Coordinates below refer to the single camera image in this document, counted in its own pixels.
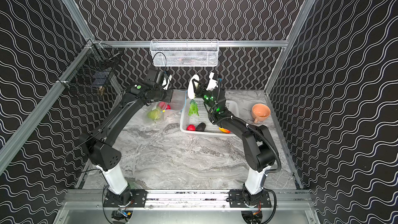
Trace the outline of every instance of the white plastic basket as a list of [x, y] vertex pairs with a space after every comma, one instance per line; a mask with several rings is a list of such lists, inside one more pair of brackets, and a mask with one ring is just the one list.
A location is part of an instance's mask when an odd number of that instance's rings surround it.
[[149, 51], [156, 67], [215, 67], [218, 40], [152, 40]]
[[[185, 132], [187, 134], [196, 134], [196, 135], [213, 136], [213, 137], [235, 136], [235, 134], [233, 134], [233, 133], [221, 132], [217, 125], [213, 125], [210, 122], [206, 108], [203, 105], [203, 100], [195, 99], [195, 101], [198, 104], [199, 116], [197, 116], [196, 114], [188, 116], [191, 99], [187, 99], [187, 102], [186, 102], [185, 107], [182, 110], [182, 114], [181, 114], [180, 130], [182, 132]], [[225, 106], [236, 117], [239, 117], [238, 104], [235, 101], [226, 101]], [[197, 125], [199, 125], [202, 122], [206, 124], [206, 128], [205, 128], [204, 132], [187, 131], [187, 127], [190, 124], [193, 124], [195, 127], [197, 127]]]

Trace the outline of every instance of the black mounting plate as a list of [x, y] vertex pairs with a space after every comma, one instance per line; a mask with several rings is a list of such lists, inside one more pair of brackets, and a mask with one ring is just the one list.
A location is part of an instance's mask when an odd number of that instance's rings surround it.
[[[130, 191], [131, 199], [134, 202], [129, 206], [129, 208], [143, 208], [145, 207], [145, 202], [147, 202], [147, 194], [148, 192], [143, 189], [132, 189]], [[120, 202], [116, 201], [113, 197], [105, 198], [103, 202], [103, 206], [105, 208], [117, 208], [119, 207]]]
[[[229, 207], [231, 208], [248, 208], [246, 204], [244, 204], [242, 190], [230, 190], [228, 192], [228, 197], [231, 199], [229, 202]], [[269, 194], [266, 191], [263, 191], [261, 197], [261, 208], [270, 208], [271, 200], [269, 199]]]

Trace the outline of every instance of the gray marble surface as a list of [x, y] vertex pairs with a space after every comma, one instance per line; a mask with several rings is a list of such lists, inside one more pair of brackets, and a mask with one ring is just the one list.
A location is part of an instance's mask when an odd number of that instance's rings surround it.
[[[227, 91], [235, 101], [240, 117], [253, 124], [251, 108], [266, 104], [262, 91]], [[146, 121], [146, 107], [132, 117], [117, 138], [114, 148], [121, 151], [120, 166], [132, 188], [144, 189], [240, 189], [248, 175], [242, 141], [237, 137], [216, 138], [187, 135], [180, 131], [180, 113], [163, 122]], [[279, 151], [282, 170], [269, 173], [265, 187], [296, 189], [283, 155], [274, 123], [263, 122]], [[84, 189], [102, 189], [103, 177], [89, 172]]]

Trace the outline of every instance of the orange mug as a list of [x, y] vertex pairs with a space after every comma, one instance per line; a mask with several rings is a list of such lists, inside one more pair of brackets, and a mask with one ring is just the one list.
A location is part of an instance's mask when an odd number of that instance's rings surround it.
[[263, 122], [271, 114], [271, 109], [264, 104], [255, 104], [251, 108], [251, 116], [254, 119], [254, 123]]

